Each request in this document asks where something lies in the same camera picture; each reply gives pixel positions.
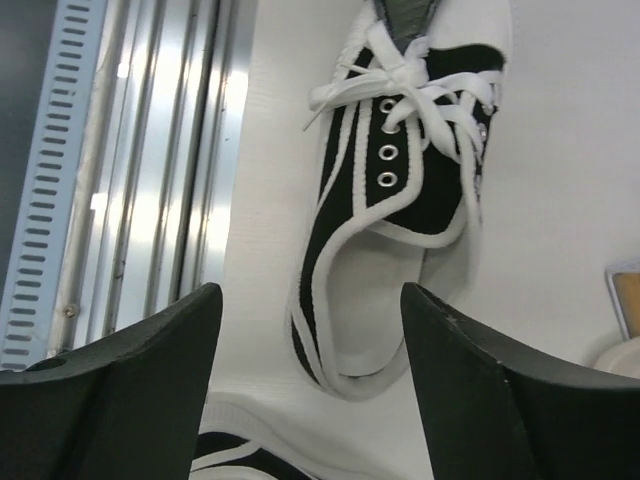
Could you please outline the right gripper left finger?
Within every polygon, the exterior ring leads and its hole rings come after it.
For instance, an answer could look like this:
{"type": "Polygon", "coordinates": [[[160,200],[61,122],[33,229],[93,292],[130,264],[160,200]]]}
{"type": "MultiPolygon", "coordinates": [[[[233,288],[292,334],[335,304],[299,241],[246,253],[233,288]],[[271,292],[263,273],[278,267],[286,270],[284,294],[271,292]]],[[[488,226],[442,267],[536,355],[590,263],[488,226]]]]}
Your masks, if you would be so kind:
{"type": "Polygon", "coordinates": [[[207,283],[84,347],[3,367],[2,478],[187,478],[222,312],[207,283]]]}

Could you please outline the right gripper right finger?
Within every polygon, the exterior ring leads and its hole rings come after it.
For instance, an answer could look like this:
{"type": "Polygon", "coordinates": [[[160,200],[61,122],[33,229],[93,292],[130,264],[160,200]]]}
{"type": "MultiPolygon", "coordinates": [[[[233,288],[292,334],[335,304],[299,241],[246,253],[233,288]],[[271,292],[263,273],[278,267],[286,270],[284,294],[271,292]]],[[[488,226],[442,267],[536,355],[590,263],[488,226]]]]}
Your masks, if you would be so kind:
{"type": "Polygon", "coordinates": [[[639,383],[527,346],[415,283],[401,292],[438,479],[635,479],[639,383]]]}

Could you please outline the black white sneaker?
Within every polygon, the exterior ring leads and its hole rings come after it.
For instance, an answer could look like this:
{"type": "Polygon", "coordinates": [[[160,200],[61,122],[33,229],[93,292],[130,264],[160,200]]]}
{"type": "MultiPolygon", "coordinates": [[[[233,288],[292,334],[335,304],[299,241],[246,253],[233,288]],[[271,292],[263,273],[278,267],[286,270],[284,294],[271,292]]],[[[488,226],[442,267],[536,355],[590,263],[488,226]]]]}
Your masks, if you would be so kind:
{"type": "Polygon", "coordinates": [[[238,396],[204,407],[191,479],[330,479],[334,469],[310,455],[310,438],[238,396]]]}
{"type": "Polygon", "coordinates": [[[286,321],[319,390],[350,401],[384,392],[409,363],[404,284],[445,253],[473,274],[512,31],[507,1],[446,1],[399,39],[367,1],[331,80],[310,92],[319,178],[286,321]]]}

